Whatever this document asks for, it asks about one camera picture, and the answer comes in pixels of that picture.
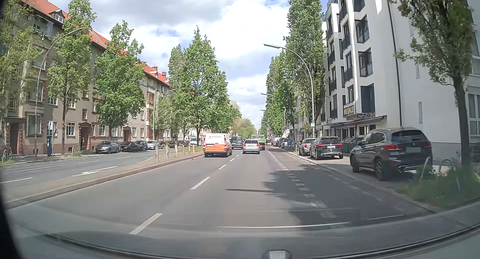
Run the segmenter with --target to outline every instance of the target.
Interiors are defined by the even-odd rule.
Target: license plate
[[[421,147],[407,147],[405,152],[407,153],[420,153],[422,151]]]

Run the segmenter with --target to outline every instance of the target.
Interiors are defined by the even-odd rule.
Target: taillight
[[[402,147],[399,145],[385,145],[386,150],[402,150]]]

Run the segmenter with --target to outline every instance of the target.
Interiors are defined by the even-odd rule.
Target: building facade
[[[62,32],[62,24],[68,14],[48,2],[48,0],[27,0],[34,10],[32,18],[24,18],[32,23],[32,27],[43,35],[43,39],[33,46],[36,46],[44,53],[38,59],[25,63],[19,67],[19,73],[25,73],[24,70],[32,69],[35,74],[40,72],[39,93],[37,96],[36,78],[30,78],[28,91],[25,93],[25,102],[20,106],[9,106],[7,115],[3,117],[1,127],[0,145],[5,149],[10,148],[13,154],[33,155],[35,133],[37,133],[37,152],[39,154],[47,153],[47,136],[52,136],[53,152],[61,152],[62,140],[62,110],[63,104],[57,98],[48,97],[48,79],[47,69],[57,61],[55,52],[51,51],[45,63],[41,63],[46,51],[51,46],[52,39],[58,33]],[[105,37],[96,31],[91,31],[92,37],[92,59],[90,64],[93,67],[97,58],[106,49]],[[123,127],[114,127],[112,130],[112,140],[135,141],[152,140],[155,135],[150,127],[149,116],[152,114],[155,101],[158,96],[169,90],[166,72],[159,72],[157,67],[145,66],[144,76],[139,82],[144,95],[146,107],[141,109],[140,114],[133,117],[129,116],[127,123]],[[95,145],[108,138],[108,128],[99,125],[99,116],[96,114],[95,101],[99,96],[93,96],[93,84],[85,93],[79,93],[77,102],[68,104],[69,106],[65,119],[65,148],[64,151],[74,149],[93,149]],[[35,106],[37,106],[37,126],[35,127]],[[47,126],[49,121],[53,122],[53,132]],[[170,133],[159,134],[159,140],[169,141]]]
[[[477,33],[478,1],[474,10],[472,73],[466,96],[473,143],[480,142],[480,57]],[[434,160],[458,158],[460,133],[453,86],[430,80],[428,69],[393,57],[411,53],[417,37],[408,18],[387,0],[330,0],[325,15],[328,78],[322,109],[323,135],[341,139],[363,137],[369,130],[416,127],[432,142]]]

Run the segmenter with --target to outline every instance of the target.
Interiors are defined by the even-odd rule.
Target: store sign
[[[343,117],[355,114],[355,103],[345,105],[343,107]]]

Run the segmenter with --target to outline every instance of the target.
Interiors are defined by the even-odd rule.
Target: dormer window
[[[62,16],[60,16],[60,15],[58,15],[58,14],[55,14],[55,19],[56,19],[57,21],[59,21],[60,23],[63,23],[63,17],[62,17]]]

